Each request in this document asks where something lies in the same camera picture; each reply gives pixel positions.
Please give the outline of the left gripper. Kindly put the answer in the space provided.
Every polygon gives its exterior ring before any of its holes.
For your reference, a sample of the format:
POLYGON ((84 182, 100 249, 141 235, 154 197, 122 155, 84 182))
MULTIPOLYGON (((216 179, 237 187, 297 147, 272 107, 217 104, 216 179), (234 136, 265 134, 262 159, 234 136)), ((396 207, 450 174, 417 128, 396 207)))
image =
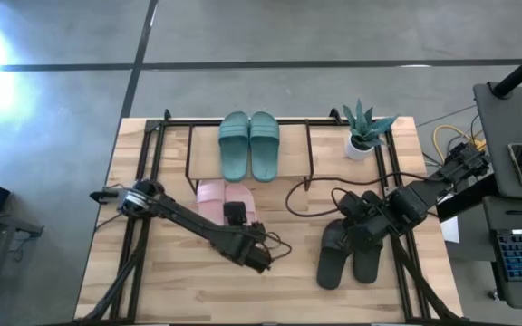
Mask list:
POLYGON ((265 247, 266 230, 262 223, 248 223, 244 202, 227 202, 223 206, 224 217, 233 228, 228 254, 239 265, 247 266, 258 273, 269 269, 271 254, 265 247))

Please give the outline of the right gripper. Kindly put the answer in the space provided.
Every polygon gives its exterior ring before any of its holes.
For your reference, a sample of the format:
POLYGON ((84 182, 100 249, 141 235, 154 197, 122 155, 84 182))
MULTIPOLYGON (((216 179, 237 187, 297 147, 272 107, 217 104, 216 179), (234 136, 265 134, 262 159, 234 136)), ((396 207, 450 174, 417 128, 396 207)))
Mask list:
POLYGON ((367 250, 387 235, 390 223, 382 212, 382 200, 372 191, 361 197, 347 192, 338 207, 343 215, 341 245, 347 253, 367 250))

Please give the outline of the pink rubber slide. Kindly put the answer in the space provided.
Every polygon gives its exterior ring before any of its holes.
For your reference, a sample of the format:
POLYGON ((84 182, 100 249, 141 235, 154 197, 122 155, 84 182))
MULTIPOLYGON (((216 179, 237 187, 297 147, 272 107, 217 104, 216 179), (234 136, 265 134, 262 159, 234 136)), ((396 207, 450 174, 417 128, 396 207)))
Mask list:
POLYGON ((197 189, 198 213, 216 225, 225 224, 225 182, 222 179, 201 181, 197 189))
POLYGON ((246 207, 246 223, 251 225, 257 221, 253 194, 244 185, 237 183, 228 184, 225 188, 225 202, 243 202, 246 207))

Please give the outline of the black rubber slide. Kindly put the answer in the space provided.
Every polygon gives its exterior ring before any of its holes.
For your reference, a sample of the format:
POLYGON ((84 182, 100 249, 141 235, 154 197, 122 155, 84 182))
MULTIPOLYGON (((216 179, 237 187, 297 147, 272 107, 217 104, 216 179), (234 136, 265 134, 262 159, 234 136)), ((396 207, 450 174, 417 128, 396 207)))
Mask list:
POLYGON ((379 262, 383 243, 380 241, 367 249, 355 249, 353 252, 353 276, 359 283, 374 283, 378 276, 379 262))
POLYGON ((345 238, 346 233, 341 219, 330 222, 322 233, 316 281, 325 290, 334 290, 340 284, 349 255, 345 238))

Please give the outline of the green rubber slide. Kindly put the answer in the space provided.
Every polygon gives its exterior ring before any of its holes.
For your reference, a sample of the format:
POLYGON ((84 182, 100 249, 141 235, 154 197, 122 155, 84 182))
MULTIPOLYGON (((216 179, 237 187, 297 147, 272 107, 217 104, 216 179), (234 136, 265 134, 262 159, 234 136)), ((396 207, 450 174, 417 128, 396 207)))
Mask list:
POLYGON ((249 119, 243 111, 228 114, 218 129, 221 173, 231 183, 247 175, 249 149, 249 119))
POLYGON ((254 179, 266 183, 273 181, 278 171, 280 129, 271 114, 258 111, 251 116, 249 145, 254 179))

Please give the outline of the wooden shelf with black frame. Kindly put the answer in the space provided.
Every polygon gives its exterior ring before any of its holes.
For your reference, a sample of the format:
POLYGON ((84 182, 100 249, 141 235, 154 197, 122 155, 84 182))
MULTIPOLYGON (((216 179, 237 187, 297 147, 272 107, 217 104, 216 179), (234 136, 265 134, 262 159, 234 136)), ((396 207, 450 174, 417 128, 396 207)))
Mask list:
MULTIPOLYGON (((310 133, 310 120, 281 118, 278 154, 278 177, 301 177, 304 189, 310 186, 314 175, 314 158, 310 133)), ((221 120, 191 121, 188 129, 188 149, 185 178, 192 192, 197 194, 200 181, 221 179, 221 157, 218 145, 218 126, 221 120)))

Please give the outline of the white paper sheet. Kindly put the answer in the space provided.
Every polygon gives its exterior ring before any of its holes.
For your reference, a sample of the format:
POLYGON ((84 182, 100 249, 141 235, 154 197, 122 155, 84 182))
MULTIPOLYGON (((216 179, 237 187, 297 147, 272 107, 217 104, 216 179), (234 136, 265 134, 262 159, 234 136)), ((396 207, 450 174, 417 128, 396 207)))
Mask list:
POLYGON ((440 228, 445 242, 459 243, 459 220, 456 216, 441 222, 440 228))

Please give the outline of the succulent plant in white pot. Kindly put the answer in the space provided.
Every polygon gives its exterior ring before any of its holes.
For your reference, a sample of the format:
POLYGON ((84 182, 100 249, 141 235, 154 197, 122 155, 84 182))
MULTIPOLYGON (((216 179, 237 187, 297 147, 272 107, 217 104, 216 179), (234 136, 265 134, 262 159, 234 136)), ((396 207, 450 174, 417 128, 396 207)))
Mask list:
POLYGON ((354 110, 346 105, 343 105, 342 108, 350 129, 344 152, 346 157, 352 160, 362 160, 376 147, 384 145, 380 136, 391 131, 393 123, 397 120, 397 116, 375 120, 373 118, 374 107, 364 110, 360 99, 357 100, 354 110))

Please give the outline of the grey stand plate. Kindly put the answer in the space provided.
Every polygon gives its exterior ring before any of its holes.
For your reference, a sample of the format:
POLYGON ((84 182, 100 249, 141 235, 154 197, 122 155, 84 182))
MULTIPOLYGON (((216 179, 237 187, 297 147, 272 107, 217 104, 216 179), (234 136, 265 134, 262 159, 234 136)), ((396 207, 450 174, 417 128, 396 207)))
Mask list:
POLYGON ((487 84, 474 85, 473 93, 498 192, 503 197, 522 198, 522 184, 508 150, 511 143, 522 144, 522 87, 507 99, 495 97, 487 84))

